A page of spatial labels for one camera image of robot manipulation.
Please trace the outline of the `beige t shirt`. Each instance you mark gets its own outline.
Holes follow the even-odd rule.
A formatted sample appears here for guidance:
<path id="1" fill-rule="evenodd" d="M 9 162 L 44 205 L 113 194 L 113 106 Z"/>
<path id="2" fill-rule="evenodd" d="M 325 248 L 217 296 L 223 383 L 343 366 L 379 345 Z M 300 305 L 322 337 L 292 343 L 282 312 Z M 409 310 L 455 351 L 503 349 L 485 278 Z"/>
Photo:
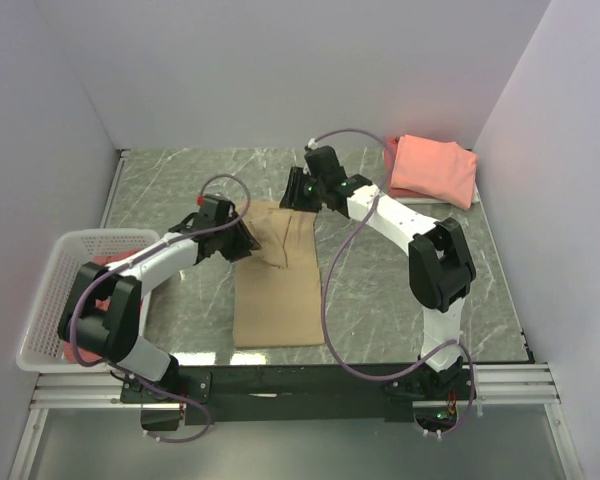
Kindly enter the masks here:
<path id="1" fill-rule="evenodd" d="M 237 262 L 233 341 L 237 348 L 318 346 L 321 275 L 312 212 L 254 201 L 244 217 L 260 244 Z"/>

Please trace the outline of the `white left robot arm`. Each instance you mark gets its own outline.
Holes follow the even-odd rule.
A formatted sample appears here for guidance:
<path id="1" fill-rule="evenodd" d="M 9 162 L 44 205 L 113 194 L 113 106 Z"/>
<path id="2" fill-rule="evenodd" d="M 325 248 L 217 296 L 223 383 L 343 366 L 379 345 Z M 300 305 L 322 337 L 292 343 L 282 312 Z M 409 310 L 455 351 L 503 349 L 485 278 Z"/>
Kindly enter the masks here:
<path id="1" fill-rule="evenodd" d="M 141 377 L 146 392 L 159 402 L 186 394 L 188 381 L 173 355 L 141 335 L 145 297 L 180 270 L 216 253 L 237 262 L 260 248 L 232 201 L 202 195 L 198 206 L 145 249 L 106 265 L 83 264 L 57 328 L 76 362 L 106 362 Z"/>

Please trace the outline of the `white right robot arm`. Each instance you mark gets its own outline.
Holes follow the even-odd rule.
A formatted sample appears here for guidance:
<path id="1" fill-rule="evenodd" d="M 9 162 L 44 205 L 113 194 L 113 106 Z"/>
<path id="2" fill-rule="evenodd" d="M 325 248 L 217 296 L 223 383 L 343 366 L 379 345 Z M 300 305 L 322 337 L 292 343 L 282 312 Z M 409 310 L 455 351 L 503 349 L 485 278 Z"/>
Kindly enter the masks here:
<path id="1" fill-rule="evenodd" d="M 290 170 L 281 207 L 312 213 L 327 207 L 404 252 L 409 287 L 422 307 L 423 342 L 414 365 L 382 379 L 415 395 L 444 397 L 460 379 L 461 316 L 476 278 L 462 227 L 452 218 L 437 221 L 406 207 L 360 174 L 347 175 L 330 146 L 309 145 L 304 158 L 304 167 Z"/>

